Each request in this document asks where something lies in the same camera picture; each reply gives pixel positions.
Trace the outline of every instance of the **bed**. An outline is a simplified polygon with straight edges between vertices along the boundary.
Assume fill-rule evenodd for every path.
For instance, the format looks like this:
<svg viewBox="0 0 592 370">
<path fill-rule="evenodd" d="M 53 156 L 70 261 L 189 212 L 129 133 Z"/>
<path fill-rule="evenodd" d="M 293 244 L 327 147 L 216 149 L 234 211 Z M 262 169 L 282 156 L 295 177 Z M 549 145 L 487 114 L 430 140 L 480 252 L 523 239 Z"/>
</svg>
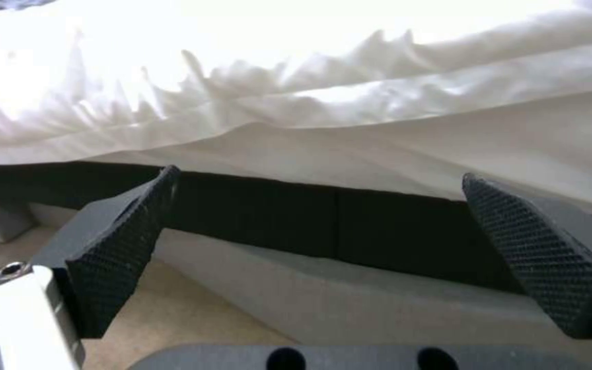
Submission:
<svg viewBox="0 0 592 370">
<path fill-rule="evenodd" d="M 0 197 L 176 164 L 172 229 L 507 292 L 463 173 L 592 213 L 592 2 L 272 6 L 0 10 Z"/>
</svg>

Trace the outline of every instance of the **white bedsheet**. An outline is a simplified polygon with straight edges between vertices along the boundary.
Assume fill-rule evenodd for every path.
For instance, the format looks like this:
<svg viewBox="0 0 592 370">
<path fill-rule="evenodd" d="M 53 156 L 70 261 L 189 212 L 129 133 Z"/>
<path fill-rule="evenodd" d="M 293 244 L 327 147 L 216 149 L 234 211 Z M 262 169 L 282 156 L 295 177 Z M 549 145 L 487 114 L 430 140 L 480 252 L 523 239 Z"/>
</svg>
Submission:
<svg viewBox="0 0 592 370">
<path fill-rule="evenodd" d="M 254 122 L 409 124 L 592 91 L 592 1 L 453 3 L 294 8 L 408 14 L 390 17 L 202 17 L 242 7 L 183 0 L 1 11 L 0 164 L 148 150 Z"/>
<path fill-rule="evenodd" d="M 592 211 L 592 0 L 402 3 L 1 11 L 0 164 L 173 162 L 451 199 L 475 171 Z"/>
<path fill-rule="evenodd" d="M 592 93 L 355 128 L 251 124 L 216 138 L 89 161 L 464 199 L 466 172 L 592 213 Z"/>
</svg>

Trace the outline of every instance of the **beige carpet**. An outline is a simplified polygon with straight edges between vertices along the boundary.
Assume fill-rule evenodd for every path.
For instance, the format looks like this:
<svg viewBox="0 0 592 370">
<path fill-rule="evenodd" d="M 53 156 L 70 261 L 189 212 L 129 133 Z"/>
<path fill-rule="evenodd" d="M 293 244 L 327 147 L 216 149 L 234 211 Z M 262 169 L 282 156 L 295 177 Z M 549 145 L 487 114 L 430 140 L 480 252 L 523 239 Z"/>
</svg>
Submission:
<svg viewBox="0 0 592 370">
<path fill-rule="evenodd" d="M 0 266 L 28 260 L 54 233 L 38 227 L 0 244 Z M 162 262 L 148 264 L 136 293 L 101 340 L 84 340 L 84 368 L 127 368 L 165 347 L 187 343 L 290 344 L 291 340 Z"/>
</svg>

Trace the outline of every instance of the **wrinkled fabric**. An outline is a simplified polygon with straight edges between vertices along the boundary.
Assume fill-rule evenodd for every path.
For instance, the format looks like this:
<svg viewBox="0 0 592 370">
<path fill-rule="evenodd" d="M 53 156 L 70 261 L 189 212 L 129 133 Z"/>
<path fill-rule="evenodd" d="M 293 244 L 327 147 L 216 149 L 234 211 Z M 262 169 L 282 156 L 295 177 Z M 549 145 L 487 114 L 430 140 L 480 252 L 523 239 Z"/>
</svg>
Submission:
<svg viewBox="0 0 592 370">
<path fill-rule="evenodd" d="M 0 164 L 252 122 L 408 124 L 592 91 L 592 2 L 465 3 L 461 17 L 433 5 L 405 5 L 404 17 L 193 16 L 177 0 L 1 10 Z"/>
<path fill-rule="evenodd" d="M 270 4 L 1 10 L 0 164 L 174 162 L 450 199 L 475 171 L 592 211 L 592 1 L 246 15 Z"/>
</svg>

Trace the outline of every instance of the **bedding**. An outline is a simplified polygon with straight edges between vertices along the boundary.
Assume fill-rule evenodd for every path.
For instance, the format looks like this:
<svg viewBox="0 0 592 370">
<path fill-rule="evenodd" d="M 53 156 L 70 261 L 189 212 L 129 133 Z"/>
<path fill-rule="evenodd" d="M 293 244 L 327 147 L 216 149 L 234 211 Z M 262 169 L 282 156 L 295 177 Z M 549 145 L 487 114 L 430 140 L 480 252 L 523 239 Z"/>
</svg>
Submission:
<svg viewBox="0 0 592 370">
<path fill-rule="evenodd" d="M 0 164 L 174 163 L 446 199 L 475 171 L 592 212 L 592 1 L 270 7 L 0 10 Z"/>
</svg>

